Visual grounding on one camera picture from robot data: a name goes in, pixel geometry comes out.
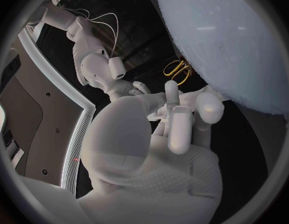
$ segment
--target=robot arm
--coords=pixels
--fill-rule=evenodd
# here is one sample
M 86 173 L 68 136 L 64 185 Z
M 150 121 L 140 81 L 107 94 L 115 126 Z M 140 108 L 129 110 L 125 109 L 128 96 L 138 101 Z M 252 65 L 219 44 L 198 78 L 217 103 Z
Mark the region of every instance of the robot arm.
M 120 97 L 148 94 L 149 90 L 141 83 L 121 80 L 125 67 L 120 57 L 110 58 L 101 41 L 93 36 L 92 23 L 84 17 L 76 17 L 62 7 L 47 0 L 36 11 L 29 25 L 40 22 L 67 32 L 67 37 L 75 42 L 73 57 L 79 82 L 85 86 L 102 89 L 113 102 Z

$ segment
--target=black floor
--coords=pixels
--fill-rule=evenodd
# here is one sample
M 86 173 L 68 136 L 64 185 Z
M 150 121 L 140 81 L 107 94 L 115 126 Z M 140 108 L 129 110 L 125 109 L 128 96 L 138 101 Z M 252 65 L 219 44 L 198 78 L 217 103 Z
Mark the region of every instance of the black floor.
M 120 23 L 116 56 L 123 59 L 128 70 L 124 79 L 144 82 L 153 93 L 164 91 L 164 84 L 170 78 L 163 75 L 163 68 L 176 56 L 163 23 L 149 0 L 62 0 L 62 3 L 70 8 L 89 9 L 93 17 L 115 12 Z M 115 27 L 112 17 L 100 21 Z M 112 48 L 113 35 L 109 28 L 95 26 L 94 35 L 103 41 L 108 51 Z M 73 43 L 64 31 L 45 26 L 37 44 L 55 68 L 96 105 L 95 115 L 110 103 L 101 90 L 83 87 L 78 82 L 72 57 Z M 180 90 L 191 92 L 205 85 L 205 81 L 194 74 L 180 86 Z M 264 154 L 251 126 L 232 101 L 226 101 L 224 105 L 223 118 L 212 127 L 211 149 L 219 157 L 223 179 L 222 202 L 212 224 L 222 223 L 241 209 L 268 176 Z M 157 122 L 151 124 L 153 129 L 157 126 Z M 91 190 L 87 170 L 80 163 L 77 198 Z

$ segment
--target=white robot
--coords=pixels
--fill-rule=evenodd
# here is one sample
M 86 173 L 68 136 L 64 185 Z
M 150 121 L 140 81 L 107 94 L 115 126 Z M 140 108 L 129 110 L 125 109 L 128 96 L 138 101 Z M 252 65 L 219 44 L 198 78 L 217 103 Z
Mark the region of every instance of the white robot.
M 165 93 L 150 94 L 143 83 L 121 80 L 121 59 L 108 56 L 92 23 L 51 0 L 29 24 L 39 22 L 67 31 L 80 83 L 111 100 L 83 141 L 81 160 L 94 188 L 78 200 L 86 214 L 104 224 L 209 223 L 222 195 L 210 132 L 224 98 L 209 86 L 182 94 L 169 81 Z M 158 119 L 152 134 L 149 120 Z

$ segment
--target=yellow scissors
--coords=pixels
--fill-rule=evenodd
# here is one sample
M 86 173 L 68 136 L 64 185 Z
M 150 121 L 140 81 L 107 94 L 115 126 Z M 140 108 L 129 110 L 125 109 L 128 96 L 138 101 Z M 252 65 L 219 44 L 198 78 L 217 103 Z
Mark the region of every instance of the yellow scissors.
M 169 66 L 171 66 L 171 65 L 173 65 L 173 64 L 175 64 L 175 63 L 178 64 L 178 65 L 173 69 L 173 71 L 171 71 L 171 72 L 169 72 L 169 73 L 165 73 L 166 69 L 167 69 Z M 188 64 L 186 63 L 186 61 L 184 61 L 184 60 L 174 60 L 173 62 L 170 62 L 170 63 L 164 68 L 163 73 L 164 73 L 165 76 L 172 76 L 172 75 L 175 73 L 175 74 L 172 76 L 172 78 L 171 78 L 171 80 L 173 80 L 174 77 L 176 77 L 176 76 L 177 76 L 178 74 L 180 74 L 182 71 L 185 72 L 186 70 L 188 71 L 188 72 L 187 72 L 187 75 L 186 75 L 186 77 L 184 78 L 183 81 L 181 81 L 180 83 L 178 83 L 178 86 L 179 86 L 179 85 L 183 84 L 183 83 L 187 80 L 187 78 L 192 75 L 192 67 L 191 67 L 190 65 L 188 65 Z

